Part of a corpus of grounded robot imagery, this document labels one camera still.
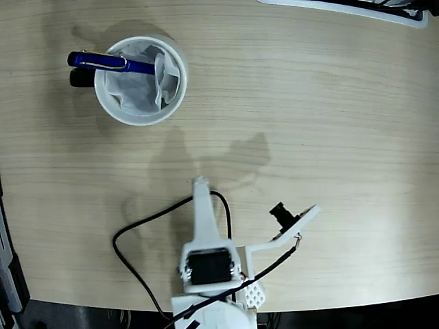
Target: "blue pen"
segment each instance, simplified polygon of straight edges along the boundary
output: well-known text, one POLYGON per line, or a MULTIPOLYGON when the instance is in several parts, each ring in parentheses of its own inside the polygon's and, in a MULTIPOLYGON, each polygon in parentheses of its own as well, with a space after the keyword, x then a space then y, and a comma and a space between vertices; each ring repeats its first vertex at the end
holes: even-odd
POLYGON ((91 51, 72 51, 67 58, 67 64, 85 69, 96 69, 113 72, 137 72, 154 75, 153 64, 127 60, 121 55, 93 53, 91 51))

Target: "pen clip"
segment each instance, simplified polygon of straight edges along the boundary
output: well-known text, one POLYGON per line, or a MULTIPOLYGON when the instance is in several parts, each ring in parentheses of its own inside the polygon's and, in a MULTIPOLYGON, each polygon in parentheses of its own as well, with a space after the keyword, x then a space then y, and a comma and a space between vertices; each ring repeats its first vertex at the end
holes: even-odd
POLYGON ((81 50, 81 52, 82 53, 94 53, 95 55, 108 56, 108 57, 118 57, 118 58, 122 58, 123 59, 123 65, 122 66, 110 66, 110 65, 97 64, 97 63, 92 63, 92 62, 80 62, 81 65, 90 65, 90 66, 94 66, 96 68, 112 69, 112 70, 123 70, 128 65, 127 59, 124 58, 122 55, 110 55, 109 53, 97 53, 97 52, 94 52, 94 51, 87 51, 85 49, 81 50))

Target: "wood grain surface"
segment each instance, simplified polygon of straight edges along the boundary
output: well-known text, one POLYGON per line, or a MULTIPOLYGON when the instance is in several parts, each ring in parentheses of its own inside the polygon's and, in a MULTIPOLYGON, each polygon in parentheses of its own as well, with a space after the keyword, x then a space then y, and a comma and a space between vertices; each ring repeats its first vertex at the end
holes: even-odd
MULTIPOLYGON (((255 0, 4 0, 0 31, 0 174, 34 299, 154 309, 110 240, 189 195, 196 175, 230 202, 238 245, 276 234, 279 201, 323 208, 263 279, 261 310, 439 293, 439 20, 418 30, 255 0), (70 87, 70 51, 153 33, 189 60, 168 120, 124 125, 93 89, 70 87)), ((187 206, 121 239, 166 310, 191 237, 187 206)))

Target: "white cup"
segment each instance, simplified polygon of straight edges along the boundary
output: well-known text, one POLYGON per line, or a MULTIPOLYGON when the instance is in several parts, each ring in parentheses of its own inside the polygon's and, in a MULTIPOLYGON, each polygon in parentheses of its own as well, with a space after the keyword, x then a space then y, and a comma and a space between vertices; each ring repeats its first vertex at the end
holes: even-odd
POLYGON ((116 99, 116 97, 110 95, 104 86, 105 72, 103 70, 96 70, 95 92, 101 106, 116 120, 126 123, 127 125, 154 125, 155 123, 165 120, 180 106, 187 89, 189 67, 180 46, 166 36, 132 36, 115 43, 113 46, 108 48, 106 53, 117 53, 127 44, 131 44, 136 41, 148 41, 151 45, 157 45, 165 49, 177 63, 178 68, 180 69, 180 83, 176 91, 176 96, 171 103, 163 106, 159 112, 154 114, 145 113, 139 115, 122 110, 119 101, 116 99))

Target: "white tissue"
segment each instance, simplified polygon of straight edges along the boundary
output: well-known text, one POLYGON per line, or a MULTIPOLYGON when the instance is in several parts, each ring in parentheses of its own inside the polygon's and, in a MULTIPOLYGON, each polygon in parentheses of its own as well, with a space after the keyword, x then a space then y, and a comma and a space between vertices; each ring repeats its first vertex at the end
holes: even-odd
POLYGON ((180 83, 180 69, 165 49, 138 41, 124 46, 116 54, 154 64, 156 71, 156 75, 105 72, 104 86, 119 100, 122 110, 137 115, 154 114, 160 112, 163 102, 172 102, 180 83))

